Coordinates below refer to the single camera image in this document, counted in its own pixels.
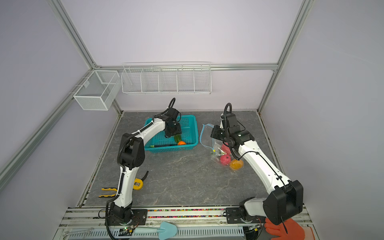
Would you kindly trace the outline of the orange gloved hand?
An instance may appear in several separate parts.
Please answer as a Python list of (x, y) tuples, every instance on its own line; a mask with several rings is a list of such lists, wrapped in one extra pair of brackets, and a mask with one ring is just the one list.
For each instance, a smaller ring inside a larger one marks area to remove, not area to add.
[(274, 225), (268, 218), (264, 224), (268, 234), (275, 236), (272, 240), (304, 240), (304, 229), (294, 220), (289, 219), (279, 225)]

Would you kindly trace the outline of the pink dragon fruit toy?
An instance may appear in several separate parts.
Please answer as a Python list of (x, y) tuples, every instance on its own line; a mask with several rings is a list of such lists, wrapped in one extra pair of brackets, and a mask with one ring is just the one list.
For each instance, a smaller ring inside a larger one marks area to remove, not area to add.
[(232, 161), (232, 158), (231, 158), (231, 155), (229, 154), (220, 156), (220, 164), (223, 166), (228, 166), (231, 161)]

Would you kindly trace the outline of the red pepper toy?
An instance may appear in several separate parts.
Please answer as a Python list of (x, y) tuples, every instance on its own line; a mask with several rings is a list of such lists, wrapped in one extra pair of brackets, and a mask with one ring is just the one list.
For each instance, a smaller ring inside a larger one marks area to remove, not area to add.
[(231, 154), (230, 148), (228, 146), (224, 145), (224, 144), (222, 144), (222, 146), (221, 146), (221, 151), (223, 153), (225, 153), (225, 155), (230, 155)]

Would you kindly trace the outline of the clear zip top bag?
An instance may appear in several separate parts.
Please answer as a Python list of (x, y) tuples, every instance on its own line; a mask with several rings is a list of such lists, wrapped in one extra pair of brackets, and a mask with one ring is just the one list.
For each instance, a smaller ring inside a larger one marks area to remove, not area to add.
[[(201, 130), (200, 136), (199, 136), (199, 142), (203, 147), (205, 147), (207, 150), (210, 151), (211, 160), (214, 161), (215, 163), (220, 164), (220, 156), (225, 155), (225, 153), (223, 153), (221, 151), (221, 146), (222, 146), (223, 142), (211, 138), (211, 132), (213, 130), (213, 127), (214, 126), (212, 124), (203, 124), (202, 130)], [(230, 155), (231, 155), (232, 160), (234, 160), (235, 157), (232, 154), (230, 154)]]

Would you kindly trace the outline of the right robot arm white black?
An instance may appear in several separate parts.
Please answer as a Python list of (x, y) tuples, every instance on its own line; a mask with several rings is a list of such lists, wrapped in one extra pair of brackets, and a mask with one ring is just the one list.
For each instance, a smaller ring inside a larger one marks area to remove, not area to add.
[(239, 218), (250, 222), (254, 217), (265, 217), (279, 225), (303, 211), (304, 187), (290, 180), (264, 154), (252, 134), (240, 124), (227, 103), (221, 124), (213, 127), (211, 137), (222, 141), (235, 160), (246, 160), (261, 179), (268, 193), (265, 200), (248, 198), (239, 205)]

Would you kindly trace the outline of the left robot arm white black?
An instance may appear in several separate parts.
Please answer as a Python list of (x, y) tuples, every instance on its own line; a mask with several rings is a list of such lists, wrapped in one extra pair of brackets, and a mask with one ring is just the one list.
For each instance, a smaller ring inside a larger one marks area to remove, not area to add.
[(134, 182), (137, 171), (145, 160), (145, 145), (155, 135), (164, 131), (166, 138), (182, 133), (181, 113), (174, 108), (172, 98), (167, 109), (152, 117), (151, 122), (141, 129), (124, 134), (118, 151), (117, 163), (120, 166), (120, 179), (116, 196), (106, 203), (106, 226), (112, 221), (127, 225), (133, 218), (132, 203)]

